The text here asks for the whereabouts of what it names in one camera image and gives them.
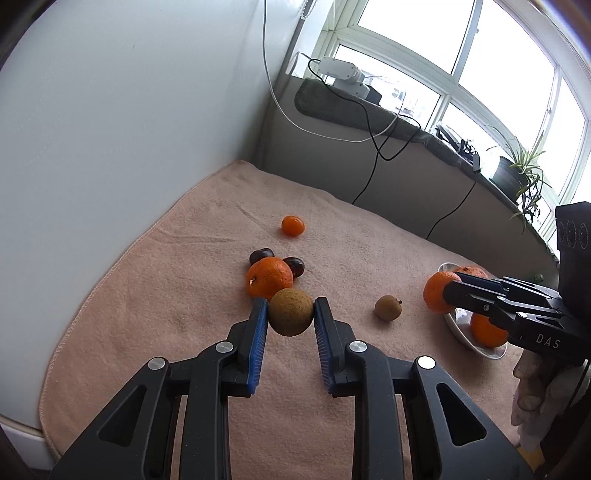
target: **white glove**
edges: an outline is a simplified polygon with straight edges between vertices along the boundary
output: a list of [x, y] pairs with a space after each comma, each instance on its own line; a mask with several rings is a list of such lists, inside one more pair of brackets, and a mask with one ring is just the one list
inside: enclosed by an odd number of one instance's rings
[[[539, 447], [556, 416], [564, 413], [587, 361], [580, 367], [566, 368], [552, 378], [555, 364], [554, 359], [524, 350], [513, 370], [513, 376], [519, 378], [519, 386], [513, 396], [511, 424], [519, 426], [521, 446], [529, 452]], [[583, 398], [590, 380], [591, 369], [588, 369], [571, 406]]]

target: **window sill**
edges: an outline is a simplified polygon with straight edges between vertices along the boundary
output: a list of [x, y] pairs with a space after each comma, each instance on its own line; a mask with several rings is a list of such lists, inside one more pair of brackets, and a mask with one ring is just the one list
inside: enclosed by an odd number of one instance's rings
[[[394, 119], [394, 114], [384, 108], [373, 103], [359, 100], [345, 92], [339, 92], [341, 95], [363, 102], [368, 111], [369, 121], [372, 125], [374, 133], [379, 133], [386, 128]], [[352, 127], [367, 131], [367, 124], [363, 115], [360, 115], [361, 109], [352, 102], [346, 102], [337, 96], [331, 94], [319, 80], [306, 79], [302, 82], [300, 88], [295, 94], [294, 103], [296, 109], [303, 115], [317, 118], [327, 122], [331, 122], [344, 127]], [[417, 126], [400, 118], [394, 127], [387, 133], [390, 133], [392, 138], [402, 141], [408, 141], [409, 138], [415, 134]], [[512, 202], [499, 188], [494, 185], [489, 179], [480, 173], [472, 171], [470, 165], [463, 157], [451, 150], [447, 144], [436, 138], [434, 135], [421, 130], [416, 133], [411, 140], [413, 143], [422, 144], [427, 151], [432, 153], [442, 162], [458, 168], [468, 178], [475, 180], [489, 192], [491, 192], [506, 208], [513, 214], [518, 213], [517, 205]], [[549, 255], [555, 261], [558, 258], [548, 246], [546, 241], [534, 229], [530, 223], [527, 223], [528, 229], [534, 235], [536, 240], [545, 247]]]

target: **gray plant pot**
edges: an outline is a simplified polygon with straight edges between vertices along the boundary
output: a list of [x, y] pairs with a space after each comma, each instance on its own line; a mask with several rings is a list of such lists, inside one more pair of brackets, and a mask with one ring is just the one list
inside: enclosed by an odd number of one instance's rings
[[499, 166], [491, 178], [499, 190], [502, 191], [514, 203], [517, 203], [519, 191], [528, 184], [527, 176], [519, 173], [517, 168], [511, 168], [513, 162], [503, 156], [500, 157]]

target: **window frame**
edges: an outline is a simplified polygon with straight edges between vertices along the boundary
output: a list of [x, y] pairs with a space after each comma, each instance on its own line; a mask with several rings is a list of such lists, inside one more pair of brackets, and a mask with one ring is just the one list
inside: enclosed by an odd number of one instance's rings
[[[478, 98], [473, 96], [459, 83], [463, 69], [466, 65], [474, 37], [478, 30], [478, 21], [482, 12], [484, 0], [475, 0], [472, 6], [470, 19], [466, 26], [464, 39], [456, 57], [456, 62], [451, 73], [445, 72], [439, 66], [435, 65], [426, 58], [420, 56], [409, 48], [401, 45], [394, 40], [384, 37], [376, 32], [360, 27], [358, 25], [361, 15], [369, 0], [335, 0], [331, 7], [323, 30], [313, 51], [314, 58], [324, 56], [334, 56], [337, 49], [342, 45], [352, 48], [363, 54], [369, 55], [410, 77], [423, 83], [431, 90], [440, 95], [439, 101], [431, 114], [427, 125], [423, 125], [426, 131], [431, 131], [436, 123], [443, 119], [447, 107], [453, 103], [457, 108], [464, 112], [476, 124], [478, 124], [487, 134], [489, 134], [499, 145], [504, 144], [502, 135], [507, 138], [513, 138], [514, 135], [494, 115]], [[577, 95], [575, 78], [580, 83], [586, 77], [591, 85], [591, 72], [588, 67], [583, 68], [580, 58], [569, 48], [569, 42], [550, 22], [531, 5], [521, 5], [519, 0], [495, 0], [536, 42], [542, 52], [546, 55], [554, 67], [554, 78], [552, 82], [550, 97], [546, 106], [544, 118], [538, 130], [538, 134], [543, 130], [544, 135], [541, 140], [541, 148], [547, 138], [551, 128], [554, 113], [560, 93], [561, 81], [569, 86], [582, 114], [583, 131], [577, 154], [567, 174], [566, 180], [560, 192], [556, 192], [552, 187], [543, 185], [542, 196], [550, 207], [550, 214], [542, 222], [538, 232], [545, 241], [548, 241], [556, 230], [554, 221], [554, 209], [557, 205], [568, 203], [572, 200], [580, 179], [587, 164], [587, 159], [591, 154], [591, 100], [585, 99], [585, 95]], [[540, 41], [540, 35], [534, 33], [534, 29], [544, 34], [546, 43]], [[569, 49], [570, 57], [566, 56], [565, 50]], [[556, 58], [562, 59], [560, 65]]]

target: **orange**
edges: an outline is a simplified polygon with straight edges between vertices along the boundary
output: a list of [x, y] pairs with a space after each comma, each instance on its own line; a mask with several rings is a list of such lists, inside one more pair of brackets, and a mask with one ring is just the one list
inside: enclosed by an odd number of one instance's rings
[[277, 257], [261, 258], [246, 274], [246, 291], [251, 297], [271, 300], [275, 293], [293, 284], [294, 276], [289, 265]]
[[437, 272], [429, 277], [423, 290], [423, 300], [429, 310], [435, 313], [450, 313], [455, 309], [443, 299], [443, 288], [454, 280], [462, 281], [454, 272]]
[[283, 230], [283, 233], [286, 235], [298, 236], [304, 233], [306, 226], [300, 217], [288, 215], [281, 222], [281, 230]]
[[489, 278], [487, 273], [477, 265], [470, 265], [469, 267], [458, 267], [454, 270], [454, 272], [467, 273], [468, 275], [474, 275], [475, 277], [480, 278]]
[[507, 341], [509, 333], [507, 330], [495, 327], [489, 322], [488, 317], [473, 313], [470, 319], [470, 330], [474, 336], [474, 340], [489, 348], [496, 348], [504, 345]]

